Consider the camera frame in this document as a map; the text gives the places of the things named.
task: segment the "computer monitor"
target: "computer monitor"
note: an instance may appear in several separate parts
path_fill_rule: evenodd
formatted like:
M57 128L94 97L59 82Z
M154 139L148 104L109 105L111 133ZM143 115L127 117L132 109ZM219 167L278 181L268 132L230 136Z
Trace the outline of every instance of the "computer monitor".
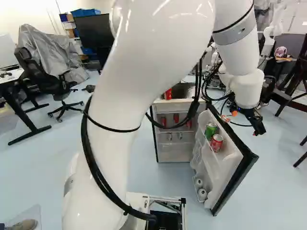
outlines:
M82 46L85 48L112 47L114 37L112 35L109 14L74 18Z

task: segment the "fridge door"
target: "fridge door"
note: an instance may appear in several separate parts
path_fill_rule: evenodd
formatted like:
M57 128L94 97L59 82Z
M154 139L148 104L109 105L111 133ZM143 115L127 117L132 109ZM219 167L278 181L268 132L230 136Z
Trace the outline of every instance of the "fridge door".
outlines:
M219 152L213 151L204 135L208 122L216 123L217 133L224 138ZM207 103L207 110L199 115L198 123L190 164L196 172L194 180L202 179L202 187L208 192L204 206L216 216L259 157L221 120L212 104Z

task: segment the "shoe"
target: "shoe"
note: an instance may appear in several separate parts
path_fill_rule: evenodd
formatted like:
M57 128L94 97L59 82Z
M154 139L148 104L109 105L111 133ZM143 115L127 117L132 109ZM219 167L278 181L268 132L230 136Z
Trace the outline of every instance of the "shoe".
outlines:
M11 227L5 227L5 230L34 230L37 227L37 221L35 219L25 219L22 222L14 224Z

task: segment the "floor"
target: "floor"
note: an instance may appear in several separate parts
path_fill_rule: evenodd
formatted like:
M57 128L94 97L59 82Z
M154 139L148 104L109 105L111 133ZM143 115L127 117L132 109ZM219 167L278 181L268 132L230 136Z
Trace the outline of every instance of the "floor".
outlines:
M93 72L77 88L95 84L97 79L98 74ZM78 91L67 102L86 101L89 95ZM0 222L38 204L42 229L60 230L63 178L68 162L79 149L82 115L68 111L63 122L57 123L46 113L60 104L49 96L39 102L50 106L29 116L38 127L52 125L51 130L9 147L9 140L27 132L19 121L14 130L0 136ZM186 197L190 230L306 229L307 161L297 169L292 165L307 150L307 145L299 145L307 135L307 114L287 107L276 118L277 109L275 102L262 108L267 133L261 137L252 136L251 128L233 127L260 158L217 217L196 202L188 163L156 163L151 124L146 119L132 148L129 190ZM235 121L246 122L240 116Z

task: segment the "red can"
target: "red can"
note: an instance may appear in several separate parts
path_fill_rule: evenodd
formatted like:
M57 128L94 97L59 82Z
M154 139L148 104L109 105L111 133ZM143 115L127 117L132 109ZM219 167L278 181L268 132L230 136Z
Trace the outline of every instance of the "red can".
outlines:
M170 88L169 90L167 90L164 93L164 99L165 100L171 100L172 99L172 88Z
M175 124L179 123L179 114L174 114L174 122Z
M223 137L219 134L215 134L211 140L211 148L214 152L219 152L223 144Z
M192 120L189 120L186 125L189 129L191 129L192 128Z
M166 117L165 116L161 118L161 122L162 122L162 125L166 127Z

